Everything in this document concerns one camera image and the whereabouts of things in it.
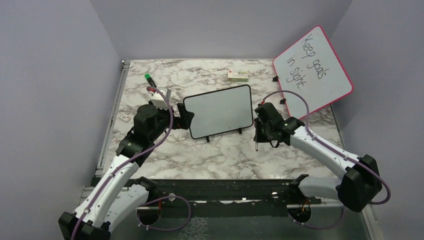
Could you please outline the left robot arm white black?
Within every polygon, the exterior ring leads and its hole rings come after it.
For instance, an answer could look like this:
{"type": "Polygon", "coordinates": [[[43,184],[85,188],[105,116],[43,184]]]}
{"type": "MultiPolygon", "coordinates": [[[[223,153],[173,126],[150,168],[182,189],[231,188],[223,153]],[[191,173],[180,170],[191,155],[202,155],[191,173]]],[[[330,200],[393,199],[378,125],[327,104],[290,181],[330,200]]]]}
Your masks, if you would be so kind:
{"type": "Polygon", "coordinates": [[[107,172],[73,212],[60,216],[58,224],[65,240],[108,240],[136,207],[155,203],[155,185],[145,177],[141,183],[133,184],[125,195],[119,196],[119,193],[171,130],[189,129],[195,114],[181,103],[177,106],[179,116],[175,116],[171,108],[161,109],[151,102],[137,109],[133,127],[120,141],[107,172]]]}

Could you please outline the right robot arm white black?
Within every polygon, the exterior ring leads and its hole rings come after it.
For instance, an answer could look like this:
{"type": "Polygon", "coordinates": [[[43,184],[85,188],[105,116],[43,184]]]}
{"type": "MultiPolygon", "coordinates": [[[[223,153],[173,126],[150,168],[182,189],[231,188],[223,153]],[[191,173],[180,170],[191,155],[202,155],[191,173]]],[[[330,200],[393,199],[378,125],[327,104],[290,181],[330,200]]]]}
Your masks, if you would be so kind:
{"type": "Polygon", "coordinates": [[[300,204],[307,198],[327,198],[340,201],[354,212],[361,212],[382,190],[377,161],[370,155],[362,157],[345,151],[319,138],[306,124],[295,118],[284,119],[270,102],[260,104],[254,112],[254,141],[280,144],[303,151],[327,167],[335,178],[302,174],[290,183],[289,199],[300,204]]]}

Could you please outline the black framed small whiteboard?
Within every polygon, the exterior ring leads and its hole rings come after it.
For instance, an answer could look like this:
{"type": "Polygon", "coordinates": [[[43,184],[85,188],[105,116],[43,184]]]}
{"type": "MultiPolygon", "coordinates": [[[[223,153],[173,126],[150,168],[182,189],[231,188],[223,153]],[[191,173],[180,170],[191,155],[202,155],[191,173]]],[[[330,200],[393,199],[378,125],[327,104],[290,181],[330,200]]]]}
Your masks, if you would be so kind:
{"type": "Polygon", "coordinates": [[[237,131],[254,124],[251,86],[204,92],[183,99],[187,112],[193,113],[189,132],[194,140],[237,131]]]}

